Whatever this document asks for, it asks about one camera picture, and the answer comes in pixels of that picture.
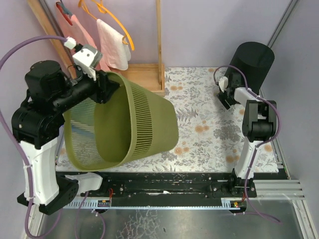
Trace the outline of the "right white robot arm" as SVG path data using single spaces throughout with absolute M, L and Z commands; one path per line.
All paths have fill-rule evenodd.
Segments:
M 232 169 L 228 181 L 222 184 L 221 190 L 234 197 L 254 197 L 253 178 L 258 148 L 275 136 L 277 131 L 276 103 L 254 93 L 239 73 L 214 81 L 219 88 L 218 99 L 226 109 L 234 104 L 245 108 L 242 121 L 244 146 L 239 161 Z

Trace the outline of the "large black plastic bin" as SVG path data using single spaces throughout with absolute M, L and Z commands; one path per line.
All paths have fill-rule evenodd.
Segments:
M 259 90 L 275 60 L 272 49 L 259 42 L 244 42 L 239 45 L 230 61 L 225 76 L 239 74 L 239 87 L 244 87 L 244 74 L 248 87 L 255 93 Z

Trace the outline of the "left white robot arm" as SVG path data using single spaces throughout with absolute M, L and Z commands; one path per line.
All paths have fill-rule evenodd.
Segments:
M 25 154 L 25 191 L 17 201 L 38 205 L 46 215 L 59 211 L 77 195 L 98 190 L 103 182 L 97 173 L 63 176 L 55 169 L 64 113 L 86 99 L 105 104 L 120 86 L 104 71 L 99 70 L 93 80 L 82 67 L 75 69 L 78 79 L 72 84 L 58 62 L 34 63 L 25 75 L 26 98 L 11 118 L 13 137 Z

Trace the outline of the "green mesh basket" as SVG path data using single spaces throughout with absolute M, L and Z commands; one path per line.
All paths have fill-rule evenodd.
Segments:
M 64 114 L 65 148 L 79 171 L 93 172 L 173 149 L 179 139 L 173 104 L 108 72 L 119 84 L 105 104 L 86 99 Z

